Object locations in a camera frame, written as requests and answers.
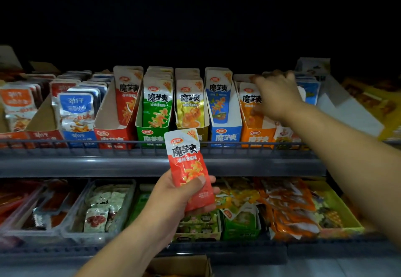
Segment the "red snack packet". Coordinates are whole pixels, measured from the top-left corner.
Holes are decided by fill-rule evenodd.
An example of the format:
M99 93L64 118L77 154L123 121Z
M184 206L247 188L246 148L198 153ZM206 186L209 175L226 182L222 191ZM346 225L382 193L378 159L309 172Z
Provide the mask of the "red snack packet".
M171 167L174 185L179 187L190 180L203 175L206 183L203 188L188 201L185 211L194 210L214 203L214 194L209 174L200 152L201 145L195 128L176 130L164 134L168 161Z

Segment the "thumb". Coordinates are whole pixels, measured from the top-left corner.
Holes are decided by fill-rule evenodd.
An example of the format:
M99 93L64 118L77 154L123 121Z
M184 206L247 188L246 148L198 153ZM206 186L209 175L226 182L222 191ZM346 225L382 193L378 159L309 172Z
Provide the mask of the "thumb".
M183 198L185 198L185 200L188 200L195 193L200 191L205 183L206 178L203 175L200 175L199 177L190 180L187 184L179 187L178 191L183 196Z

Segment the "clear plastic tray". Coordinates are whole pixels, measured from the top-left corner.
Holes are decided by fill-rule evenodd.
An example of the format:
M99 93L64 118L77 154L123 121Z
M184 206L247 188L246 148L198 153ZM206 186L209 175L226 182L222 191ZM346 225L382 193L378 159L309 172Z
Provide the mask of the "clear plastic tray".
M40 194L38 193L35 197L31 198L23 206L18 208L13 217L9 217L10 221L4 227L4 238L6 240L10 238L18 238L24 243L24 246L28 247L39 247L43 245L74 245L74 242L61 236L61 229L68 221L67 218L74 210L76 204L85 198L86 193L90 189L90 184L91 182L87 180L87 183L79 194L77 200L68 211L61 224L57 227L54 227L51 230L22 230L21 227L32 213L33 209L37 206L37 201L40 197Z
M92 194L95 188L107 184L131 185L124 198L121 209L114 218L113 226L110 227L107 233L83 233L86 212L90 207L85 203L85 199L87 198L85 196L79 201L79 203L76 203L76 206L70 210L68 216L66 217L66 223L61 229L61 235L64 238L73 240L77 245L99 245L108 243L121 232L131 207L136 181L134 179L98 179L91 183L91 187L87 195Z
M23 241L18 237L6 236L5 233L10 228L10 225L19 215L25 210L28 204L36 200L40 193L44 190L44 186L40 185L31 195L0 225L0 249L7 249L23 244Z

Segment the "upper shelf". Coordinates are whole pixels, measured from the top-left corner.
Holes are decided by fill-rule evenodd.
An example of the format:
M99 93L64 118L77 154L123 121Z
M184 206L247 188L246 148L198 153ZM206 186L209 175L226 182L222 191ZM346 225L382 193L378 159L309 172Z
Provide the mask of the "upper shelf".
M144 142L124 142L135 145L130 150L98 148L41 148L37 140L21 140L26 147L0 149L0 177L138 177L160 176L169 169L166 150L145 148ZM311 151L279 150L298 144L252 143L259 148L243 148L247 143L222 142L223 147L212 147L204 142L201 153L211 175L216 176L324 176L324 164Z

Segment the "right hand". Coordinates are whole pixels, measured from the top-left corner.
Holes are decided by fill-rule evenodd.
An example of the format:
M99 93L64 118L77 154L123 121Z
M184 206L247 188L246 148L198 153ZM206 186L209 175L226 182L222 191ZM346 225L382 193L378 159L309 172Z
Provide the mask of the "right hand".
M305 103L299 94L294 72L274 70L266 78L258 76L254 83L262 97L262 113L272 120L288 122L292 112Z

